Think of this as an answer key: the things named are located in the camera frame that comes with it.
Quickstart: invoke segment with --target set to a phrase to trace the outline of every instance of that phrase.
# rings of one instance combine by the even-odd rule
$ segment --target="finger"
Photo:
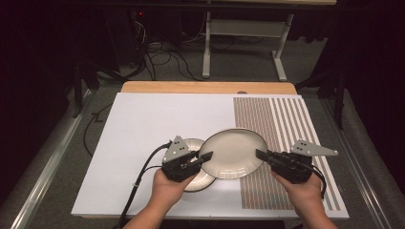
[[[277,179],[277,181],[279,181],[286,189],[288,189],[288,187],[291,186],[291,183],[284,179],[283,177],[281,177],[280,175],[278,175],[276,172],[271,171],[271,175]]]
[[[197,176],[197,174],[195,174],[195,175],[193,175],[193,176],[191,176],[191,177],[189,177],[189,178],[183,180],[183,181],[181,182],[181,184],[183,184],[184,188],[187,187],[187,185],[188,185],[189,183],[191,183],[191,181],[192,181],[196,176]]]

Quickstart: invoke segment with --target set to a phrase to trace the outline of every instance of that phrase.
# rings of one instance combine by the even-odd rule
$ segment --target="ceramic plate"
[[[187,138],[184,140],[187,146],[192,151],[200,150],[201,146],[203,145],[203,140],[196,139],[196,138]],[[199,192],[214,182],[215,178],[213,176],[208,175],[204,170],[200,170],[197,176],[185,187],[185,192]]]
[[[265,140],[248,129],[228,129],[205,141],[200,156],[214,152],[202,169],[216,178],[239,178],[254,172],[263,161],[256,157],[256,149],[266,152]]]

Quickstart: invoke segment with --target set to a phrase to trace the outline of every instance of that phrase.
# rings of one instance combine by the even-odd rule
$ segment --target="table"
[[[240,91],[248,94],[236,94]],[[257,109],[247,106],[248,109],[246,107],[244,109],[246,102],[257,105],[256,101],[267,101],[270,106],[273,106],[270,101],[274,101],[272,113],[274,118],[280,120],[275,122],[272,118],[261,118],[253,126],[247,126],[260,133],[263,126],[273,123],[275,126],[270,131],[275,133],[278,130],[280,134],[279,140],[275,139],[270,143],[271,149],[280,151],[289,149],[288,142],[294,135],[311,138],[312,142],[318,143],[305,103],[289,83],[125,83],[121,93],[116,97],[72,214],[87,218],[119,216],[141,166],[152,151],[176,135],[207,139],[210,135],[232,125],[244,127],[243,121],[239,121],[238,116],[250,118],[264,113],[261,106]],[[234,112],[234,107],[241,108],[241,111],[248,114],[241,115]],[[291,126],[284,120],[282,113],[289,113],[288,119],[294,123],[301,120],[303,125]],[[164,152],[158,153],[149,165],[161,164],[163,155]],[[325,201],[328,216],[334,219],[348,218],[348,212],[327,161],[320,156],[314,163],[328,177],[329,189]],[[251,187],[257,185],[252,182],[252,178],[268,175],[268,171],[269,167],[264,164],[249,176],[232,180],[217,179],[202,191],[185,193],[166,217],[168,219],[297,218],[284,189],[281,185],[277,185],[277,182],[273,182],[272,177],[262,178],[261,186],[267,189],[266,193],[271,193],[268,197],[264,195],[265,191]],[[128,216],[135,215],[146,204],[150,197],[152,177],[153,172],[144,175]],[[253,190],[252,195],[256,198],[247,198],[250,197],[248,189]]]
[[[214,2],[245,2],[245,3],[273,3],[291,5],[335,5],[336,0],[213,0]],[[205,49],[202,63],[202,77],[209,78],[211,66],[211,34],[221,35],[243,35],[279,38],[279,45],[275,51],[271,52],[274,66],[280,81],[288,81],[284,71],[283,63],[280,59],[283,48],[286,44],[289,29],[291,27],[294,14],[290,13],[286,21],[268,22],[251,20],[228,20],[212,19],[211,12],[206,13],[205,23]]]

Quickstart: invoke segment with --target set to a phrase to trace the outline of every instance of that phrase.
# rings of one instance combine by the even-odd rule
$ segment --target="plate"
[[[267,144],[259,134],[249,129],[218,132],[207,139],[200,149],[200,156],[213,152],[202,169],[216,178],[244,177],[263,163],[256,157],[256,149],[266,152]]]
[[[187,138],[184,140],[190,150],[198,151],[203,145],[203,140],[196,138]],[[197,176],[185,187],[184,192],[199,192],[214,182],[215,178],[208,175],[204,170],[200,170]]]

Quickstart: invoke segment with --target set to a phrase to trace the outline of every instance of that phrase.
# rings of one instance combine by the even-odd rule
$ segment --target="wooden edge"
[[[183,82],[130,81],[123,84],[122,93],[155,94],[297,94],[287,82]]]

